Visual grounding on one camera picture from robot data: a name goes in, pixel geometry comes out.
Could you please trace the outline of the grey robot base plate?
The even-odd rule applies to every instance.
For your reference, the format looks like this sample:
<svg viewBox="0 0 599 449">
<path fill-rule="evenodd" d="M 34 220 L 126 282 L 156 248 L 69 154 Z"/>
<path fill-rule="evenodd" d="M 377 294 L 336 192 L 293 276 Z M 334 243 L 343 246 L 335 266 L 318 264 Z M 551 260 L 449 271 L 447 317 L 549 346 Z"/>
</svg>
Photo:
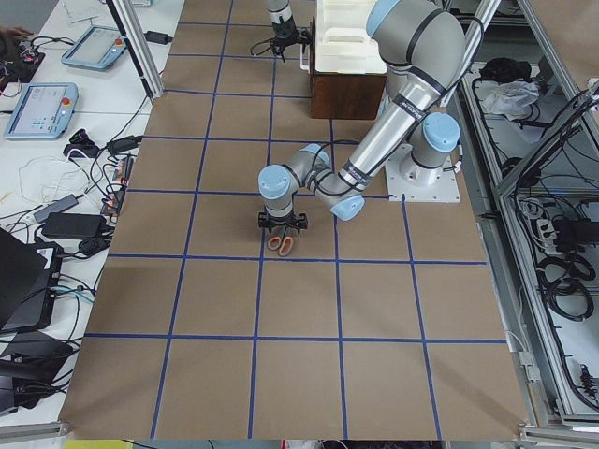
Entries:
<svg viewBox="0 0 599 449">
<path fill-rule="evenodd" d="M 412 158 L 412 146 L 402 144 L 387 160 L 385 175 L 390 201 L 460 203 L 457 175 L 451 156 L 437 168 L 423 168 Z"/>
</svg>

